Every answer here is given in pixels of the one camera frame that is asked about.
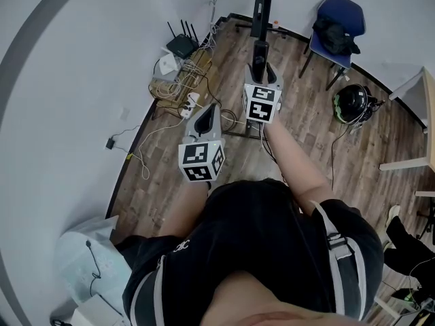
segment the black plug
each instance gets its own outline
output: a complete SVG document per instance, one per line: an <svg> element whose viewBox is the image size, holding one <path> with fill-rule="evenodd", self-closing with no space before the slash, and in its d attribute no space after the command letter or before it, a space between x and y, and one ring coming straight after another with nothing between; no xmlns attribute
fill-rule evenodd
<svg viewBox="0 0 435 326"><path fill-rule="evenodd" d="M107 149L113 149L114 145L115 145L115 141L113 140L113 138L109 138L107 140L106 148Z"/></svg>

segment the power strip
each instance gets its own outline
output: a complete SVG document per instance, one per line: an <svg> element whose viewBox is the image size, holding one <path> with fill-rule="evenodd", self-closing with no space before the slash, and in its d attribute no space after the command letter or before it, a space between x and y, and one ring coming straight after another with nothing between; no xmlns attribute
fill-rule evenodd
<svg viewBox="0 0 435 326"><path fill-rule="evenodd" d="M188 94L188 102L186 103L185 107L187 109L183 109L183 111L180 113L182 118L188 119L192 115L193 109L196 107L196 103L198 102L200 95L198 93L189 93Z"/></svg>

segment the blue chair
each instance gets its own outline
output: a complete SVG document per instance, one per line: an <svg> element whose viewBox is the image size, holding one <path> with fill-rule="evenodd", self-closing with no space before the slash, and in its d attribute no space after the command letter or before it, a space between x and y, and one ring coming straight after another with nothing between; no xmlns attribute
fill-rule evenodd
<svg viewBox="0 0 435 326"><path fill-rule="evenodd" d="M364 21L362 8L350 0L323 0L317 9L317 17L321 16L329 17L335 22L340 23L343 25L346 32L353 37L363 35L366 32L366 23ZM311 51L299 74L299 78L304 75L314 53L332 61L333 64L331 65L331 68L335 64L340 65L340 70L338 70L334 79L326 86L326 90L329 90L332 87L335 81L345 72L345 69L350 69L351 67L351 57L329 53L321 44L319 35L317 35L315 31L313 31L304 54L307 53L308 49Z"/></svg>

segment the black t-shirt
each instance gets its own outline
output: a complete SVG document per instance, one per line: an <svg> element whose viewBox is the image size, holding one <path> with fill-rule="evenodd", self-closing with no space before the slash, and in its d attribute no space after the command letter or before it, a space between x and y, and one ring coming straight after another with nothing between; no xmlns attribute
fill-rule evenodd
<svg viewBox="0 0 435 326"><path fill-rule="evenodd" d="M379 237L360 212L344 202L326 200L321 206L337 230L360 246L367 298L373 301L383 267ZM317 210L311 217L301 214L281 182L238 181L216 189L198 226L185 240L166 236L130 241L135 244L120 249L133 270L123 295L129 316L137 287L156 271L162 255L165 325L199 325L215 288L240 270L255 276L282 302L335 311L323 219ZM141 288L133 306L138 326L153 315L154 308L153 289Z"/></svg>

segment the black helmet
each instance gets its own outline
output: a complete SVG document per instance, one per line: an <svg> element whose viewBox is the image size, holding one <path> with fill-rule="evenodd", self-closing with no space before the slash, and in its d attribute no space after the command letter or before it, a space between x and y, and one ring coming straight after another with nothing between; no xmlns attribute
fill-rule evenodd
<svg viewBox="0 0 435 326"><path fill-rule="evenodd" d="M352 84L344 87L334 96L334 115L344 124L360 120L367 110L370 90L366 86Z"/></svg>

